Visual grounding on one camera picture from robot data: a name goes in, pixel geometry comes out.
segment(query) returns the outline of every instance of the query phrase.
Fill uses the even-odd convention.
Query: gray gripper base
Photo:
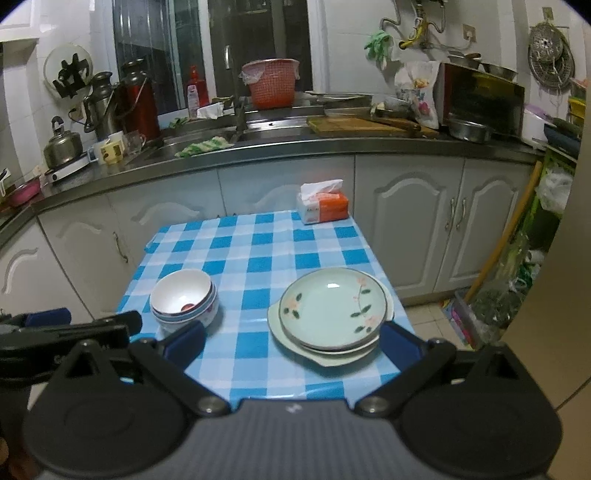
[[[198,421],[167,459],[125,480],[450,478],[416,459],[386,420],[361,418],[344,401],[245,400],[234,414]]]

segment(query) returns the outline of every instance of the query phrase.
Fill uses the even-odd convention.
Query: silver thermos
[[[94,75],[90,81],[92,92],[83,99],[86,112],[84,132],[96,131],[99,142],[123,130],[121,120],[116,114],[118,98],[116,86],[111,83],[112,75],[111,72]]]

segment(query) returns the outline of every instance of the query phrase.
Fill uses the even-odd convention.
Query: checkered tablecloth
[[[320,367],[279,345],[267,326],[267,308],[294,280],[321,267],[350,267],[391,290],[395,321],[413,331],[352,218],[304,225],[297,212],[275,212],[182,223],[162,228],[145,250],[118,311],[141,312],[140,335],[158,336],[149,304],[158,279],[182,268],[211,275],[220,312],[186,373],[233,406],[246,397],[344,397],[352,405],[398,372],[379,349],[343,367]]]

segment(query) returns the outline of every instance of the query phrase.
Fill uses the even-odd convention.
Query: red plastic basket
[[[252,103],[259,110],[291,106],[300,78],[300,62],[292,59],[257,60],[242,67],[242,78],[251,90]]]

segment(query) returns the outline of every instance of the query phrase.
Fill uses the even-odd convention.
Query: yellow mug
[[[106,164],[112,165],[123,159],[123,142],[109,142],[100,148],[100,155]]]

